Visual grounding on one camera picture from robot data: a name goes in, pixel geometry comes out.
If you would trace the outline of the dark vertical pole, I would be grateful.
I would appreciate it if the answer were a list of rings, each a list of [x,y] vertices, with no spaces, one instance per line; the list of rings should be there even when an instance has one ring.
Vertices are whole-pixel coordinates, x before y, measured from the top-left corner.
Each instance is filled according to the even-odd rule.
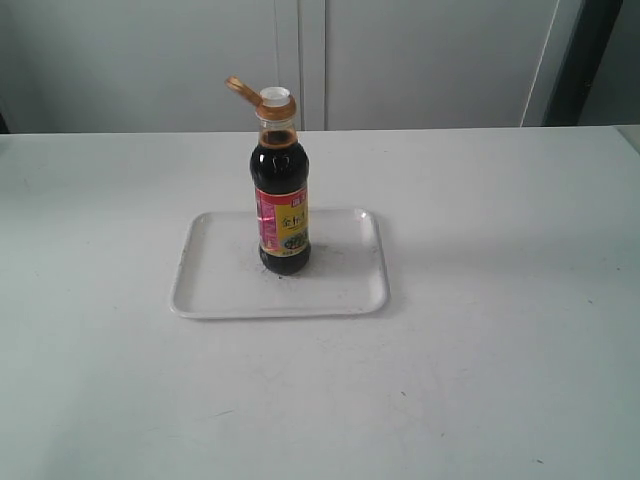
[[[568,127],[579,123],[623,4],[623,0],[581,2],[544,113],[544,127]]]

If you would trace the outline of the white plastic tray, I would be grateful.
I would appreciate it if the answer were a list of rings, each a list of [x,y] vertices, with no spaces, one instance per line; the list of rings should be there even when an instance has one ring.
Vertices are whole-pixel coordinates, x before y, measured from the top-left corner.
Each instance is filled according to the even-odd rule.
[[[191,223],[171,293],[186,319],[359,316],[380,310],[389,284],[376,217],[362,208],[314,209],[312,251],[298,273],[269,271],[251,212],[207,212]]]

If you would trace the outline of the soy sauce bottle gold cap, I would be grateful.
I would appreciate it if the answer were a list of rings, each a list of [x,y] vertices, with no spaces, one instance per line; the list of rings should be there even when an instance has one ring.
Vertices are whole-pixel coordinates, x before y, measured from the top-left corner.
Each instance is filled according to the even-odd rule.
[[[309,158],[295,126],[297,105],[284,87],[259,92],[231,76],[226,86],[255,107],[258,143],[249,170],[254,184],[259,257],[267,270],[293,275],[308,263]]]

